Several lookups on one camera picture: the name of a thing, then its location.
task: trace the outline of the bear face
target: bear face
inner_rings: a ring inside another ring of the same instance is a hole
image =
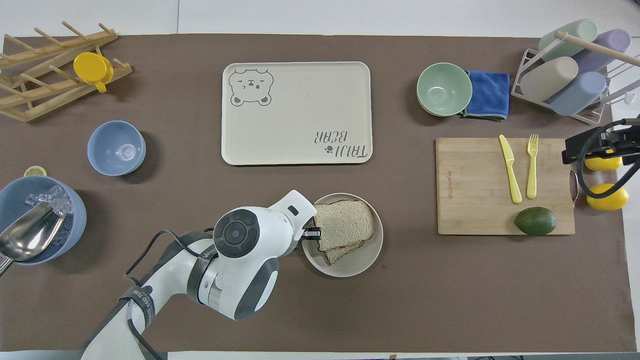
[[[238,72],[234,71],[229,76],[231,85],[231,103],[240,106],[245,102],[257,102],[261,106],[267,106],[271,102],[271,85],[273,85],[273,75],[269,70],[260,72],[257,69]]]

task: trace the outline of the yellow mug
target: yellow mug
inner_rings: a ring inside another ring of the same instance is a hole
[[[74,60],[76,74],[87,84],[106,92],[105,84],[113,79],[113,66],[104,56],[95,53],[81,53]]]

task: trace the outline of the bread slice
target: bread slice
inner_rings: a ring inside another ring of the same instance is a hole
[[[365,241],[361,241],[354,245],[347,245],[345,247],[334,247],[333,249],[324,251],[324,256],[326,257],[327,261],[329,261],[329,265],[333,265],[338,260],[342,259],[342,257],[346,254],[349,254],[350,252],[362,247],[364,243]]]
[[[373,235],[373,215],[363,201],[340,200],[314,206],[318,211],[315,224],[322,229],[320,251],[363,243]]]

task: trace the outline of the white tray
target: white tray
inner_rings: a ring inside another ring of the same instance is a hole
[[[364,63],[233,63],[225,69],[227,163],[363,163],[372,152],[371,78]]]

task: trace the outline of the green avocado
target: green avocado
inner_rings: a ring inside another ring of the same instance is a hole
[[[551,210],[536,206],[519,212],[513,223],[527,235],[544,236],[556,228],[558,220]]]

